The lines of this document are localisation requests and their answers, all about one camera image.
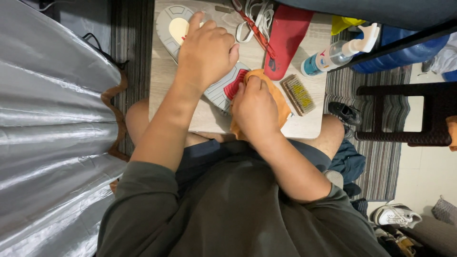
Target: red insole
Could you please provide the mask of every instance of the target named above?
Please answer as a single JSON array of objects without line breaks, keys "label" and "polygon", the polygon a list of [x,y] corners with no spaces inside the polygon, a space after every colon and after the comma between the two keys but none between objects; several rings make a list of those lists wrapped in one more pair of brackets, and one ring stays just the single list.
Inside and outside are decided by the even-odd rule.
[{"label": "red insole", "polygon": [[239,84],[240,82],[243,82],[246,73],[248,73],[248,70],[239,70],[236,79],[232,83],[224,87],[224,93],[230,100],[232,100],[233,97],[236,95],[236,92],[238,92]]},{"label": "red insole", "polygon": [[279,5],[273,16],[269,44],[275,50],[276,59],[265,58],[264,73],[271,80],[281,80],[303,41],[313,18],[313,11]]}]

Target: spray bottle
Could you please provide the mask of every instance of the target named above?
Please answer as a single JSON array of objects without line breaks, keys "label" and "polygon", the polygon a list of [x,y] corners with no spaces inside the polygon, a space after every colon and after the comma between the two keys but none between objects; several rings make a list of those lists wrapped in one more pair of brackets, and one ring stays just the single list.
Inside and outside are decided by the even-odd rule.
[{"label": "spray bottle", "polygon": [[340,40],[304,60],[301,65],[303,75],[319,75],[349,63],[358,52],[370,52],[379,34],[377,23],[369,27],[359,26],[359,29],[363,31],[363,39],[353,39],[349,42]]}]

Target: dark green shirt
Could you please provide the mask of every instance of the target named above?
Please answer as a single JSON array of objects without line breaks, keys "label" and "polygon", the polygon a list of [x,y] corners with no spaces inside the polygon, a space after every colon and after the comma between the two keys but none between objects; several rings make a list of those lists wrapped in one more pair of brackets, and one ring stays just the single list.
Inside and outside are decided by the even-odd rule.
[{"label": "dark green shirt", "polygon": [[262,161],[229,158],[183,199],[177,191],[171,170],[129,162],[101,222],[97,257],[389,256],[341,189],[296,203]]}]

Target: white spray nozzle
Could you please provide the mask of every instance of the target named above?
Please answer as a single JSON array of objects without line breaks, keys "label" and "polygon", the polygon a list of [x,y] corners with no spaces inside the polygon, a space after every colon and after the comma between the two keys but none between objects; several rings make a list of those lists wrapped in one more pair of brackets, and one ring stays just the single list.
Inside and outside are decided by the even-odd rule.
[{"label": "white spray nozzle", "polygon": [[363,39],[353,39],[343,45],[342,52],[345,56],[352,56],[358,52],[368,53],[374,46],[377,36],[379,34],[379,28],[377,23],[373,23],[371,26],[362,27],[358,26],[363,32]]}]

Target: shoe insole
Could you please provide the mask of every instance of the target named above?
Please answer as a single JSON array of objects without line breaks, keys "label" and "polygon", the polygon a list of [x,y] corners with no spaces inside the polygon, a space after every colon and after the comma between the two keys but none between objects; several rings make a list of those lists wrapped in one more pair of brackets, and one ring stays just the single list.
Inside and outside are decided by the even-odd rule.
[{"label": "shoe insole", "polygon": [[[177,63],[179,49],[187,37],[189,31],[189,20],[194,13],[183,5],[173,5],[165,8],[160,12],[156,20],[156,30],[159,39],[165,46],[165,49]],[[243,81],[244,75],[250,69],[237,62],[235,67],[220,81],[211,85],[204,95],[218,108],[228,112],[230,102],[238,91],[238,84]]]},{"label": "shoe insole", "polygon": [[270,41],[275,50],[276,59],[271,59],[269,54],[265,57],[265,75],[271,80],[281,80],[297,52],[298,46],[308,31],[314,12],[279,5],[273,16]]}]

